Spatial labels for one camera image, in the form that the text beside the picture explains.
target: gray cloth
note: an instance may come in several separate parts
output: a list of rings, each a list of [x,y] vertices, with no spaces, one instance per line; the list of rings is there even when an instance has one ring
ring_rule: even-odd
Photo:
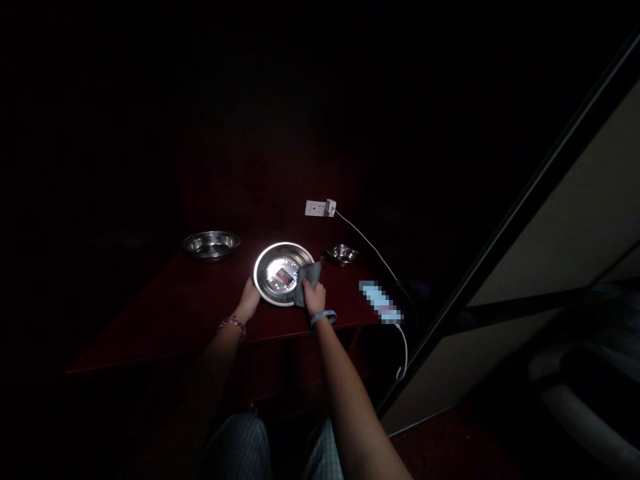
[[[307,279],[311,288],[315,288],[320,280],[320,270],[322,270],[322,262],[319,261],[304,265],[298,270],[298,284],[293,291],[293,304],[296,307],[305,307],[305,289],[302,286],[302,280]]]

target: wooden table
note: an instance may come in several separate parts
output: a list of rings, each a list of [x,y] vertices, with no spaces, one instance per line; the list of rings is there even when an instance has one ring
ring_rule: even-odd
[[[244,239],[238,253],[221,263],[202,265],[177,251],[133,298],[67,373],[96,371],[197,353],[211,340],[220,320],[235,308],[253,264],[274,239]],[[318,260],[326,245],[304,244]],[[366,302],[360,280],[381,280],[377,259],[366,258],[340,268],[323,262],[321,282],[327,288],[327,308],[336,310],[337,330],[378,324]],[[306,312],[261,301],[247,325],[243,348],[268,341],[310,335]]]

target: pants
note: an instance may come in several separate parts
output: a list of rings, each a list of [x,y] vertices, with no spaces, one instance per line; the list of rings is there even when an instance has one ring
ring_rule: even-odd
[[[197,479],[271,480],[271,451],[267,430],[248,413],[230,416],[202,452]],[[309,436],[305,479],[342,479],[331,421],[325,420]]]

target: white cable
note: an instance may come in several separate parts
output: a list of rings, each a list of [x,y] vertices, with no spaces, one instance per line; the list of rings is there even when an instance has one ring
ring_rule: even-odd
[[[407,339],[405,338],[405,333],[402,331],[402,328],[400,328],[400,325],[396,323],[395,326],[396,328],[398,328],[398,330],[400,330],[400,333],[402,334],[402,340],[404,340],[405,342],[405,368],[403,369],[402,367],[398,367],[398,373],[395,374],[395,380],[401,381],[405,377],[405,374],[407,372],[407,358],[409,354],[407,352]]]
[[[362,238],[364,238],[364,240],[367,240],[367,238],[365,237],[365,234],[362,233],[360,230],[358,230],[357,228],[355,228],[355,225],[352,224],[349,220],[347,220],[346,218],[344,218],[342,216],[342,214],[340,212],[338,212],[338,210],[335,211],[338,215],[340,215],[340,218],[342,218],[342,220],[344,220],[345,222],[347,222],[348,224],[350,224],[350,226],[353,227],[354,230],[356,230],[356,232],[358,232],[360,235],[362,235]],[[391,272],[391,276],[393,277],[393,279],[398,282],[398,278],[394,275],[393,270],[391,270],[391,267],[387,265],[387,262],[385,262],[384,258],[382,258],[382,255],[380,255],[380,252],[378,252],[378,249],[376,247],[373,246],[373,244],[367,240],[367,243],[370,244],[371,248],[375,250],[375,252],[378,254],[378,257],[380,257],[380,260],[382,260],[382,263],[385,264],[385,266],[389,269],[389,271]]]
[[[358,230],[356,228],[356,226],[354,224],[352,224],[349,220],[344,218],[342,216],[342,214],[340,212],[338,212],[338,210],[336,210],[335,212],[338,215],[340,215],[340,218],[342,218],[342,220],[344,220],[345,222],[350,224],[350,226],[352,226],[353,229],[356,230],[356,232],[358,232],[360,235],[362,235],[362,238],[364,238],[364,240],[366,240],[368,244],[370,244],[371,248],[373,250],[375,250],[375,252],[378,254],[378,257],[380,257],[380,260],[382,260],[382,263],[384,263],[386,268],[389,269],[389,272],[390,272],[391,276],[393,277],[393,279],[395,280],[395,282],[398,283],[398,277],[395,276],[395,274],[393,273],[393,270],[391,270],[391,267],[387,264],[387,262],[385,262],[384,258],[382,258],[382,255],[380,255],[380,252],[378,252],[378,249],[373,246],[373,244],[369,241],[368,238],[365,237],[365,234],[362,233],[360,230]],[[409,302],[411,302],[411,306],[413,307],[413,312],[415,313],[415,320],[418,321],[418,310],[415,308],[415,305],[413,304],[413,300],[411,300],[411,297],[409,296],[407,291],[404,289],[404,287],[401,287],[400,285],[398,285],[398,286],[405,293],[405,295],[409,299]],[[398,328],[398,330],[400,330],[400,333],[402,334],[402,340],[405,342],[405,368],[403,369],[402,367],[399,367],[398,368],[398,372],[395,374],[395,380],[396,381],[400,381],[405,377],[405,374],[407,372],[407,360],[409,358],[409,352],[408,352],[408,349],[407,349],[407,339],[405,337],[405,333],[402,331],[402,328],[400,327],[400,325],[398,325],[397,323],[395,323],[394,325]]]

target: stainless steel bowl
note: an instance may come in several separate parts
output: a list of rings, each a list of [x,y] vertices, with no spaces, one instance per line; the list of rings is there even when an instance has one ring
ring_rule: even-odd
[[[182,250],[191,260],[217,263],[228,259],[240,246],[240,237],[234,233],[209,231],[196,233],[182,242]]]
[[[360,252],[356,249],[352,249],[346,245],[337,244],[332,245],[327,249],[327,260],[340,266],[346,267],[352,263],[358,261],[360,258]]]
[[[278,307],[293,305],[298,269],[313,263],[311,254],[290,242],[274,243],[255,261],[253,282],[264,300]]]

